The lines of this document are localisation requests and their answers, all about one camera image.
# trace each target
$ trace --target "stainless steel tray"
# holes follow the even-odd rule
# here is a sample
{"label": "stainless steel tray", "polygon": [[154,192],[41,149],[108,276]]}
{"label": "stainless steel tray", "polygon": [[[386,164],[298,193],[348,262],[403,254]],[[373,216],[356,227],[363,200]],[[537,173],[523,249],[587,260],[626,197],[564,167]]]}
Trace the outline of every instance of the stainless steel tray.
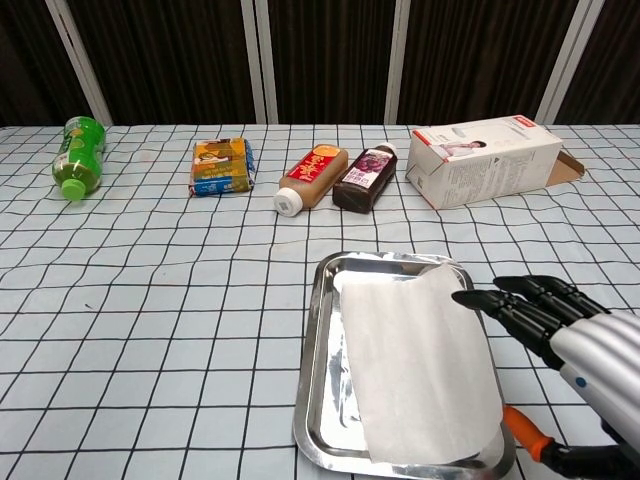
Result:
{"label": "stainless steel tray", "polygon": [[341,472],[439,480],[496,479],[511,468],[515,445],[504,424],[484,450],[447,465],[394,465],[369,459],[346,355],[342,282],[381,275],[403,281],[443,263],[455,269],[463,288],[472,288],[459,264],[436,255],[337,253],[318,265],[293,420],[298,446],[312,462]]}

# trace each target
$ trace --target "white paper towel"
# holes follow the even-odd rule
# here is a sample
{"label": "white paper towel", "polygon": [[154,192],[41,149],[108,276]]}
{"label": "white paper towel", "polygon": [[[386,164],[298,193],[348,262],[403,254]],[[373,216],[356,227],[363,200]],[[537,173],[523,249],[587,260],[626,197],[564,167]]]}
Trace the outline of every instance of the white paper towel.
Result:
{"label": "white paper towel", "polygon": [[502,419],[489,347],[458,305],[451,267],[416,279],[345,283],[341,310],[371,460],[442,464],[470,457]]}

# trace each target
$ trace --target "checkered tablecloth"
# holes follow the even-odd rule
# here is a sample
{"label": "checkered tablecloth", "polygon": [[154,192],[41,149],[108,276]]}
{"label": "checkered tablecloth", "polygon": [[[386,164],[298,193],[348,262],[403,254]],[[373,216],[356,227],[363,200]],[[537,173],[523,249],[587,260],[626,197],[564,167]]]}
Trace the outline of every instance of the checkered tablecloth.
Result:
{"label": "checkered tablecloth", "polygon": [[[349,479],[291,434],[315,267],[337,251],[447,255],[479,287],[555,275],[640,308],[640,127],[551,130],[588,167],[581,181],[440,212],[404,179],[406,126],[113,127],[102,187],[77,204],[51,177],[60,127],[0,130],[0,478]],[[254,190],[188,198],[194,141],[237,135]],[[353,158],[380,141],[399,173],[372,214],[330,197],[272,210],[313,144]],[[610,442],[556,372],[487,329],[507,402],[560,441]],[[554,477],[518,449],[508,478]]]}

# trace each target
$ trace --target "green plastic bottle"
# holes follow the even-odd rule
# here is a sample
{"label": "green plastic bottle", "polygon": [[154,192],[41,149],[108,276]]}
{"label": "green plastic bottle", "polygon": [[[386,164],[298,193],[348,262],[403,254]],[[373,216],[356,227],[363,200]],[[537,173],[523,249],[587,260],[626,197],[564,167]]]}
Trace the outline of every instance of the green plastic bottle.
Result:
{"label": "green plastic bottle", "polygon": [[53,178],[67,200],[82,200],[100,186],[104,127],[91,117],[73,117],[53,161]]}

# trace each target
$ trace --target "white cardboard box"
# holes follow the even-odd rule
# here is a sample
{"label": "white cardboard box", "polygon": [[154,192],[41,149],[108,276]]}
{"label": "white cardboard box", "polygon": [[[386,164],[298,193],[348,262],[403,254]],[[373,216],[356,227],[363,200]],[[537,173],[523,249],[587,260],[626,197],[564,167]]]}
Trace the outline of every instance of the white cardboard box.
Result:
{"label": "white cardboard box", "polygon": [[580,178],[562,140],[522,115],[416,129],[407,179],[435,209]]}

